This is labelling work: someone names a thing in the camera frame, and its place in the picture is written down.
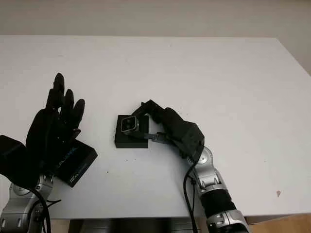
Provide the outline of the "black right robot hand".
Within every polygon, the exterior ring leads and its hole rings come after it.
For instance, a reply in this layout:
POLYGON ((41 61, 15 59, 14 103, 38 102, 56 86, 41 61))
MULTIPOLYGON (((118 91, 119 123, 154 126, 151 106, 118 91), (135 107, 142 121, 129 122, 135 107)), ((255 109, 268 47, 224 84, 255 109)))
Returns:
POLYGON ((130 130, 126 133, 130 137, 139 139, 149 139, 157 143, 174 145, 180 148, 181 139, 178 131, 178 126, 183 122, 183 119, 172 108, 162 108, 153 100, 142 102, 141 106, 135 110, 131 116, 135 120, 140 120, 143 116, 150 115, 152 120, 157 124, 162 124, 165 132, 155 134, 143 133, 140 129, 130 130))

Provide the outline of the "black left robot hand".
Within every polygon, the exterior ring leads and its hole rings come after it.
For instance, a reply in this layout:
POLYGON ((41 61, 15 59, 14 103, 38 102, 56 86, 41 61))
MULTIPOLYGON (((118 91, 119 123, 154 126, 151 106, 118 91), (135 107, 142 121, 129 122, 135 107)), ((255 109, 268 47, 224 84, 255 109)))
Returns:
POLYGON ((65 90, 65 79, 57 73, 49 90, 45 108, 38 111, 26 138, 26 149, 40 172, 55 173, 58 164, 81 132, 85 100, 74 101, 71 89, 65 90))

